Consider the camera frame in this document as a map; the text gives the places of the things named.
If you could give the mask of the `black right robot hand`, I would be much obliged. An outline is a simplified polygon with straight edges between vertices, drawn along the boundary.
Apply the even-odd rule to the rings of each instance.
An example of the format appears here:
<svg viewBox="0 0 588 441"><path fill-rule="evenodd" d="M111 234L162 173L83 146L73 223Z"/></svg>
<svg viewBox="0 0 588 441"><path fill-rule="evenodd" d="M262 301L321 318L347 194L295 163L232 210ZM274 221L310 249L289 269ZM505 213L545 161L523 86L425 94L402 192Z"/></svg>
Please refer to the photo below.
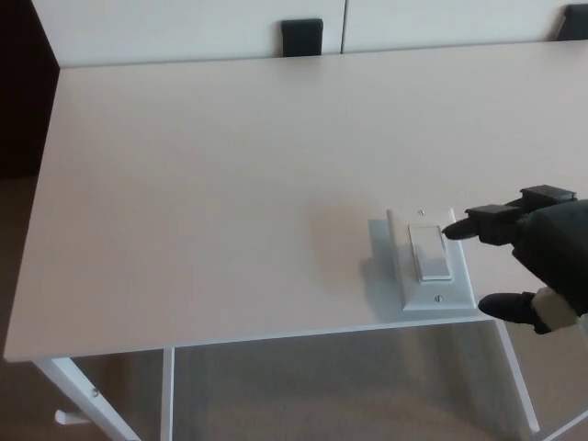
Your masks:
<svg viewBox="0 0 588 441"><path fill-rule="evenodd" d="M492 293L479 309L504 322L527 324L536 334L571 327L587 314L587 201L548 185L527 187L502 205L466 210L448 225L452 241L513 246L513 257L544 283L535 292Z"/></svg>

